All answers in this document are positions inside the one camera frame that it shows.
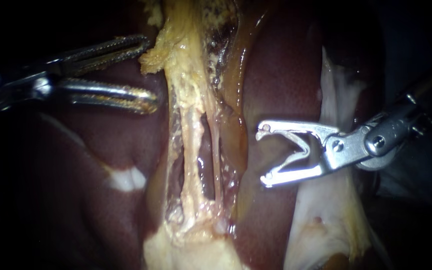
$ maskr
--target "metal pivot screw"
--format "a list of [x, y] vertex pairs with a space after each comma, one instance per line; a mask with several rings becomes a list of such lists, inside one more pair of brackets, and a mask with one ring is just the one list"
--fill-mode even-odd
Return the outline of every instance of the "metal pivot screw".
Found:
[[374, 139], [372, 139], [372, 145], [376, 148], [382, 148], [385, 146], [385, 138], [380, 135], [374, 137]]
[[344, 147], [345, 147], [345, 143], [341, 140], [335, 140], [332, 143], [332, 150], [334, 152], [341, 152]]

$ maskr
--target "dark background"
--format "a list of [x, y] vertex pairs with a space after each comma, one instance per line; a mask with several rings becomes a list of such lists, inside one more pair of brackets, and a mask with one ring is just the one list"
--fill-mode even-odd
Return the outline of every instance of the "dark background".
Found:
[[[0, 1], [0, 65], [131, 34], [124, 21], [118, 27], [109, 26], [115, 16], [124, 17], [127, 9], [122, 7], [134, 2]], [[384, 91], [389, 104], [406, 85], [432, 69], [432, 1], [368, 0], [367, 4], [382, 30]], [[321, 5], [331, 7], [332, 20], [339, 14], [351, 20], [351, 14], [358, 13], [351, 10], [350, 1], [321, 1]], [[82, 40], [81, 32], [89, 32], [89, 38]], [[399, 269], [432, 269], [432, 131], [382, 170], [377, 186], [364, 206], [394, 264]], [[0, 187], [5, 194], [11, 184], [1, 183]], [[0, 266], [3, 260], [4, 265], [24, 267], [31, 262], [23, 248], [24, 228], [16, 225], [17, 216], [3, 198], [0, 195]]]

